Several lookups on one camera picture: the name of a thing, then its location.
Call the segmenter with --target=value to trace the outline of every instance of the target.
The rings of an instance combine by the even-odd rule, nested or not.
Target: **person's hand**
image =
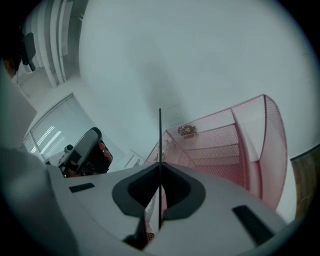
[[[105,144],[99,143],[98,146],[99,146],[99,149],[101,150],[101,152],[103,152],[104,157],[111,163],[113,160],[113,157],[110,154],[110,152],[106,149]],[[73,160],[70,160],[70,164],[73,166],[77,165]],[[66,177],[67,178],[78,177],[78,176],[79,176],[79,174],[77,174],[76,171],[71,170],[70,168],[67,168],[67,170],[66,170]]]

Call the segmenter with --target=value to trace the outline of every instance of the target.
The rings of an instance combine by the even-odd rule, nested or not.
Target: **white ceiling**
[[[90,0],[81,77],[105,132],[148,156],[163,129],[260,94],[278,104],[289,156],[320,142],[314,53],[288,14],[258,1]]]

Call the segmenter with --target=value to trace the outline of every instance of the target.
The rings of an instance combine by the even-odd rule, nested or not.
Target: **floor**
[[[296,185],[296,213],[298,218],[307,213],[320,182],[320,146],[291,161]]]

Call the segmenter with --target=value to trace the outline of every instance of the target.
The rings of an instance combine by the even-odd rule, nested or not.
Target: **small figurine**
[[[184,127],[180,126],[178,128],[178,134],[183,136],[185,140],[193,138],[196,133],[197,133],[197,128],[195,126],[185,125]]]

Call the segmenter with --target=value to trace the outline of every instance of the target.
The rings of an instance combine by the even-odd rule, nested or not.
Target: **wire mesh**
[[[228,179],[275,209],[287,171],[284,125],[275,102],[260,95],[168,129],[163,161]],[[158,144],[146,163],[157,161]]]
[[[287,173],[287,141],[284,124],[276,103],[264,96],[266,110],[265,139],[260,158],[262,200],[276,209]]]
[[[151,201],[150,201],[150,206],[148,205],[147,207],[149,207],[148,211],[151,211],[152,214],[155,213],[155,212],[158,212],[158,208],[155,207],[156,204],[158,204],[159,202],[156,200],[156,193],[154,194],[154,196],[152,197],[151,201],[153,200],[154,203],[151,204]],[[166,198],[166,192],[164,190],[164,188],[162,187],[161,189],[161,220],[164,219],[164,213],[165,213],[165,210],[167,209],[167,198]],[[154,238],[155,238],[155,233],[154,231],[152,230],[148,220],[146,219],[146,216],[144,218],[144,225],[145,225],[145,231],[146,231],[146,240],[147,240],[147,243],[149,244]]]

